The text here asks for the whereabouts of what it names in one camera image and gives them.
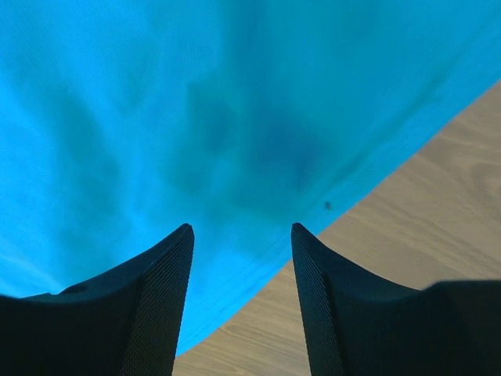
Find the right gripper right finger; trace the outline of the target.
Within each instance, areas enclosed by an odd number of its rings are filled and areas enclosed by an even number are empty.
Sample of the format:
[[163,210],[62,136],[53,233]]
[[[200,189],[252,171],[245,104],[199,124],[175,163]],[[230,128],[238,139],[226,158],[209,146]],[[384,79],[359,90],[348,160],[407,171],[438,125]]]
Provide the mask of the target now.
[[314,375],[497,375],[500,282],[450,280],[415,290],[291,229]]

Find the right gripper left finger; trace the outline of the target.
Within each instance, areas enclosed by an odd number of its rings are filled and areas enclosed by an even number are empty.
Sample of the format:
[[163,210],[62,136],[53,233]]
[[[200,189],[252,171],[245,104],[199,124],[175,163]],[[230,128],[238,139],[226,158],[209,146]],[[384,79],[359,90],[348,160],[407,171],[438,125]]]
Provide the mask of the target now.
[[171,374],[193,249],[184,224],[59,294],[2,296],[2,374]]

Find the teal t shirt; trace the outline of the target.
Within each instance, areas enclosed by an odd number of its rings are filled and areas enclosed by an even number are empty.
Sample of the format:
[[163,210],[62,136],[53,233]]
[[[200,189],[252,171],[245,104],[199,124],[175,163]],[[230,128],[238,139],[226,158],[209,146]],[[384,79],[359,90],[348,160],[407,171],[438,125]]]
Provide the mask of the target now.
[[499,77],[497,1],[4,1],[1,292],[189,223],[184,353]]

